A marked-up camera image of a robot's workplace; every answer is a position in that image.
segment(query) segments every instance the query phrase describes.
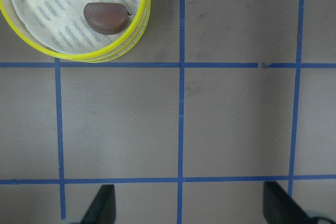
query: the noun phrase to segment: blue tape line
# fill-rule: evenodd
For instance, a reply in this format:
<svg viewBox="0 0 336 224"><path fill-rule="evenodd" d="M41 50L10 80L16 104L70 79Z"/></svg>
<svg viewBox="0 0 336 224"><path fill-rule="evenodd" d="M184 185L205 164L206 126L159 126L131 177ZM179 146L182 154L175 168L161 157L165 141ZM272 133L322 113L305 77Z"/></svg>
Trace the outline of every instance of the blue tape line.
<svg viewBox="0 0 336 224"><path fill-rule="evenodd" d="M65 179L65 184L177 183L178 178L83 178Z"/></svg>
<svg viewBox="0 0 336 224"><path fill-rule="evenodd" d="M262 64L264 68L296 68L296 63ZM0 62L0 68L54 68L53 62ZM60 62L61 68L179 68L179 62ZM185 68L258 68L258 63L185 62ZM336 63L301 63L301 68L336 68Z"/></svg>
<svg viewBox="0 0 336 224"><path fill-rule="evenodd" d="M301 63L301 68L336 68L336 63Z"/></svg>
<svg viewBox="0 0 336 224"><path fill-rule="evenodd" d="M236 177L186 177L184 183L199 182L256 182L288 180L289 176L236 176ZM294 175L294 180L336 179L336 174ZM64 184L134 184L134 183L179 183L181 178L81 178L64 179ZM59 179L3 179L0 185L59 185Z"/></svg>
<svg viewBox="0 0 336 224"><path fill-rule="evenodd" d="M237 62L187 62L185 68L258 68L258 63Z"/></svg>
<svg viewBox="0 0 336 224"><path fill-rule="evenodd" d="M272 63L270 65L263 63L262 66L264 68L296 68L296 63Z"/></svg>
<svg viewBox="0 0 336 224"><path fill-rule="evenodd" d="M253 182L288 180L288 176L246 176L246 177L193 177L185 178L184 182Z"/></svg>
<svg viewBox="0 0 336 224"><path fill-rule="evenodd" d="M330 175L294 175L294 180L336 179L336 174Z"/></svg>
<svg viewBox="0 0 336 224"><path fill-rule="evenodd" d="M58 165L59 165L59 193L61 218L66 218L66 199L64 183L64 153L63 153L63 132L62 132L62 98L61 98L61 69L60 60L55 59L55 84L56 84L56 113L57 113L57 144L58 144Z"/></svg>
<svg viewBox="0 0 336 224"><path fill-rule="evenodd" d="M54 68L53 62L0 62L0 68Z"/></svg>
<svg viewBox="0 0 336 224"><path fill-rule="evenodd" d="M185 85L185 0L180 0L180 97L178 117L178 184L177 184L177 224L182 224L183 209L183 134L184 134L184 85Z"/></svg>
<svg viewBox="0 0 336 224"><path fill-rule="evenodd" d="M305 0L299 0L299 29L298 29L299 32L298 32L298 45L297 45L297 58L296 58L296 76L295 76L295 90L294 90L294 102L293 102L292 136L291 136L290 158L289 158L289 179L288 179L288 194L290 196L292 196L293 193L296 135L298 125L304 3Z"/></svg>
<svg viewBox="0 0 336 224"><path fill-rule="evenodd" d="M8 179L0 180L0 185L58 185L59 179Z"/></svg>
<svg viewBox="0 0 336 224"><path fill-rule="evenodd" d="M179 68L179 62L61 62L63 68Z"/></svg>

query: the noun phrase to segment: gray surface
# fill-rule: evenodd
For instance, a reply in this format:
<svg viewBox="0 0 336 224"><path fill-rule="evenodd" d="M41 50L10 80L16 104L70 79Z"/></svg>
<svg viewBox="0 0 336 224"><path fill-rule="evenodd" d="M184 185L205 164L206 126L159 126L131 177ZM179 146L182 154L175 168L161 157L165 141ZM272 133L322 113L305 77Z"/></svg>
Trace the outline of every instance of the gray surface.
<svg viewBox="0 0 336 224"><path fill-rule="evenodd" d="M186 0L186 61L294 62L299 0Z"/></svg>
<svg viewBox="0 0 336 224"><path fill-rule="evenodd" d="M293 198L309 216L336 220L336 180L300 180L293 185Z"/></svg>
<svg viewBox="0 0 336 224"><path fill-rule="evenodd" d="M184 176L287 175L294 76L187 69Z"/></svg>
<svg viewBox="0 0 336 224"><path fill-rule="evenodd" d="M336 69L303 69L295 174L336 173Z"/></svg>
<svg viewBox="0 0 336 224"><path fill-rule="evenodd" d="M54 58L44 55L26 44L11 29L0 12L0 62L53 62Z"/></svg>
<svg viewBox="0 0 336 224"><path fill-rule="evenodd" d="M262 182L186 183L183 223L266 223ZM287 183L279 182L283 188Z"/></svg>
<svg viewBox="0 0 336 224"><path fill-rule="evenodd" d="M0 185L1 223L59 224L58 185Z"/></svg>
<svg viewBox="0 0 336 224"><path fill-rule="evenodd" d="M85 213L99 187L90 184L66 186L70 219L78 219ZM177 184L118 184L115 190L115 224L176 223Z"/></svg>
<svg viewBox="0 0 336 224"><path fill-rule="evenodd" d="M305 5L302 61L335 62L334 1ZM117 61L177 62L179 9L179 0L152 0L144 37ZM298 0L186 0L186 61L294 62L297 16ZM53 62L2 17L0 28L0 62ZM301 71L295 175L336 173L335 76ZM62 68L66 179L175 178L178 81L178 68ZM287 176L294 81L295 69L185 69L184 176ZM58 179L54 68L0 68L0 104L0 182ZM68 217L82 217L99 186L67 184ZM115 186L118 223L176 223L176 183ZM295 181L293 195L336 218L334 188ZM183 224L265 223L261 189L184 183ZM1 185L0 195L1 224L60 221L58 185Z"/></svg>
<svg viewBox="0 0 336 224"><path fill-rule="evenodd" d="M336 62L335 0L305 0L303 62Z"/></svg>
<svg viewBox="0 0 336 224"><path fill-rule="evenodd" d="M66 177L176 177L178 75L62 69Z"/></svg>
<svg viewBox="0 0 336 224"><path fill-rule="evenodd" d="M54 69L0 71L0 178L58 178Z"/></svg>

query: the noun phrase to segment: small dark speck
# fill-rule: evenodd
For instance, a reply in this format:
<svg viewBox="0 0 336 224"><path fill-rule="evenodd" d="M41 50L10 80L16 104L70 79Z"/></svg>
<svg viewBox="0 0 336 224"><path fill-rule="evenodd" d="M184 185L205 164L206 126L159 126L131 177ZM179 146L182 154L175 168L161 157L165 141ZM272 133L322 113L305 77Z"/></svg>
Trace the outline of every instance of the small dark speck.
<svg viewBox="0 0 336 224"><path fill-rule="evenodd" d="M258 67L267 69L271 65L272 65L272 62L263 62L263 63L259 63Z"/></svg>
<svg viewBox="0 0 336 224"><path fill-rule="evenodd" d="M185 87L186 96L189 97L189 98L194 96L194 95L197 95L197 94L202 94L203 90L204 90L204 88L201 85L199 85L195 82L193 82L189 86Z"/></svg>
<svg viewBox="0 0 336 224"><path fill-rule="evenodd" d="M204 58L204 54L201 53L201 52L198 52L197 55L196 55L196 60L197 61L203 61L203 58Z"/></svg>
<svg viewBox="0 0 336 224"><path fill-rule="evenodd" d="M199 18L204 18L204 17L206 17L206 16L208 16L209 15L209 13L208 12L204 12L204 13L201 13L201 14L199 14Z"/></svg>

